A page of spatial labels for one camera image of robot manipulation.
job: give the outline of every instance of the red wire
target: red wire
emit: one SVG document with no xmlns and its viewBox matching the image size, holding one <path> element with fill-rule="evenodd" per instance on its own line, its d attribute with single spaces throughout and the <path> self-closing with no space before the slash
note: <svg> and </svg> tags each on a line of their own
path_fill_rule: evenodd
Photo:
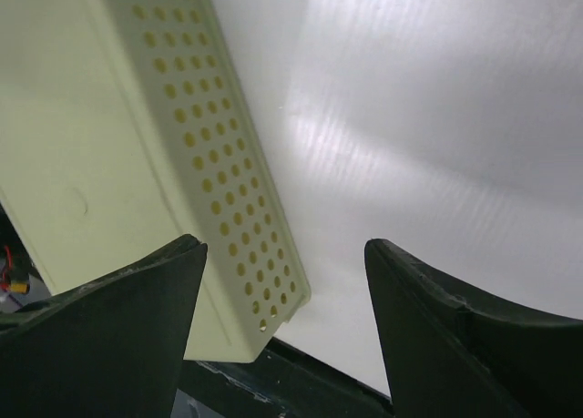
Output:
<svg viewBox="0 0 583 418">
<path fill-rule="evenodd" d="M 6 253 L 6 265 L 2 269 L 2 281 L 6 281 L 6 273 L 12 269 L 12 253 L 8 245 L 4 245 L 4 251 Z"/>
<path fill-rule="evenodd" d="M 6 251 L 6 264 L 8 265 L 8 270 L 12 269 L 12 253 L 8 245 L 4 245 L 4 251 Z"/>
</svg>

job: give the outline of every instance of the cream plastic crate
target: cream plastic crate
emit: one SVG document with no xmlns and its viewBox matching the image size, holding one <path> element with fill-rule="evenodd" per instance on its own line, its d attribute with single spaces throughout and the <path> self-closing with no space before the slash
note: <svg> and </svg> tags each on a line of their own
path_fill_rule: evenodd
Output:
<svg viewBox="0 0 583 418">
<path fill-rule="evenodd" d="M 49 289 L 191 233 L 185 357 L 254 360 L 310 291 L 210 0 L 0 10 L 0 200 Z"/>
</svg>

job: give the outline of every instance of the white surface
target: white surface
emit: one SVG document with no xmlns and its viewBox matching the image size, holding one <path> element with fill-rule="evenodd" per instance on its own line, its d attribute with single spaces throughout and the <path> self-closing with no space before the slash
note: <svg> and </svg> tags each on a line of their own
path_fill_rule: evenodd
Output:
<svg viewBox="0 0 583 418">
<path fill-rule="evenodd" d="M 583 317 L 583 0 L 214 2 L 312 284 L 281 338 L 387 392 L 372 237 Z"/>
</svg>

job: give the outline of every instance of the hole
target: hole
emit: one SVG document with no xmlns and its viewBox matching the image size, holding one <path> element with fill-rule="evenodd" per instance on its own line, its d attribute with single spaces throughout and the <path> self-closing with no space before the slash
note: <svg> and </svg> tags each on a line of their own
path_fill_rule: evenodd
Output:
<svg viewBox="0 0 583 418">
<path fill-rule="evenodd" d="M 219 226 L 220 234 L 223 236 L 229 236 L 229 224 L 227 222 L 223 222 Z"/>
<path fill-rule="evenodd" d="M 166 96 L 170 99 L 174 99 L 176 97 L 176 88 L 171 84 L 166 84 L 164 86 L 164 93 L 166 93 Z"/>
<path fill-rule="evenodd" d="M 197 56 L 192 56 L 190 58 L 190 63 L 193 65 L 193 67 L 195 69 L 200 69 L 201 68 L 200 59 Z"/>
<path fill-rule="evenodd" d="M 219 161 L 219 153 L 215 149 L 212 149 L 209 152 L 209 160 L 213 163 L 217 163 Z"/>
<path fill-rule="evenodd" d="M 202 117 L 202 108 L 200 108 L 200 106 L 198 104 L 193 105 L 192 106 L 192 114 L 196 118 Z"/>
<path fill-rule="evenodd" d="M 178 20 L 179 22 L 184 22 L 184 14 L 182 14 L 182 11 L 179 8 L 174 8 L 172 14 L 174 15 L 174 18 L 176 20 Z"/>
<path fill-rule="evenodd" d="M 166 67 L 166 62 L 162 58 L 156 58 L 154 60 L 154 67 L 159 71 L 160 74 L 165 74 L 168 70 Z"/>
<path fill-rule="evenodd" d="M 166 12 L 164 11 L 163 8 L 160 8 L 159 6 L 154 8 L 154 15 L 160 20 L 166 20 Z"/>
<path fill-rule="evenodd" d="M 194 22 L 195 24 L 200 22 L 199 14 L 196 12 L 196 10 L 190 11 L 190 20 L 192 20 L 192 22 Z"/>
<path fill-rule="evenodd" d="M 177 122 L 183 124 L 186 122 L 186 112 L 182 108 L 177 108 L 174 110 L 174 118 L 177 120 Z"/>
<path fill-rule="evenodd" d="M 138 19 L 144 20 L 146 18 L 146 12 L 141 6 L 134 5 L 132 6 L 131 10 L 134 12 L 134 15 L 136 15 Z"/>
<path fill-rule="evenodd" d="M 209 91 L 209 89 L 210 89 L 209 81 L 207 81 L 206 79 L 201 79 L 199 81 L 199 84 L 200 84 L 200 88 L 202 88 L 202 90 L 204 90 L 205 92 Z"/>
<path fill-rule="evenodd" d="M 156 45 L 156 36 L 154 36 L 153 33 L 147 31 L 146 33 L 144 33 L 144 41 L 146 42 L 146 45 L 148 45 L 149 47 L 154 47 Z"/>
<path fill-rule="evenodd" d="M 176 38 L 172 33 L 164 33 L 164 39 L 168 46 L 176 46 Z"/>
<path fill-rule="evenodd" d="M 215 215 L 219 215 L 220 214 L 220 204 L 218 201 L 212 201 L 212 203 L 210 204 L 210 210 L 215 214 Z"/>
<path fill-rule="evenodd" d="M 200 131 L 200 135 L 202 136 L 202 138 L 204 138 L 205 140 L 210 140 L 210 130 L 208 128 L 203 128 Z"/>
<path fill-rule="evenodd" d="M 192 133 L 186 133 L 184 135 L 184 143 L 186 143 L 187 147 L 192 148 L 197 144 L 197 141 L 194 136 L 192 136 Z"/>
<path fill-rule="evenodd" d="M 204 160 L 202 157 L 195 157 L 192 159 L 192 166 L 198 170 L 204 169 Z"/>
<path fill-rule="evenodd" d="M 209 44 L 209 40 L 207 40 L 207 37 L 205 36 L 204 33 L 199 33 L 199 42 L 203 46 L 206 46 Z"/>
<path fill-rule="evenodd" d="M 212 192 L 212 182 L 208 178 L 205 178 L 202 181 L 202 189 L 205 192 L 209 192 L 209 193 Z"/>
<path fill-rule="evenodd" d="M 225 174 L 223 171 L 219 172 L 217 174 L 217 180 L 220 184 L 227 184 L 227 174 Z"/>
<path fill-rule="evenodd" d="M 182 58 L 180 58 L 179 56 L 174 58 L 174 67 L 177 68 L 177 70 L 186 69 L 186 66 L 184 65 L 184 60 Z"/>
<path fill-rule="evenodd" d="M 188 33 L 182 33 L 182 41 L 186 46 L 192 45 L 192 37 Z"/>
<path fill-rule="evenodd" d="M 185 81 L 182 83 L 182 88 L 184 88 L 184 93 L 187 95 L 192 95 L 194 93 L 194 86 L 190 81 Z"/>
</svg>

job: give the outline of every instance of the plastic container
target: plastic container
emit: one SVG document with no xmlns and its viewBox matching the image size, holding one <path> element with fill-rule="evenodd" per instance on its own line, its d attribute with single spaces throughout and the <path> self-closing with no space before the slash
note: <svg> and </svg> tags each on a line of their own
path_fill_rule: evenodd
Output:
<svg viewBox="0 0 583 418">
<path fill-rule="evenodd" d="M 48 288 L 193 234 L 185 357 L 253 361 L 310 290 L 210 0 L 0 9 L 0 200 Z"/>
</svg>

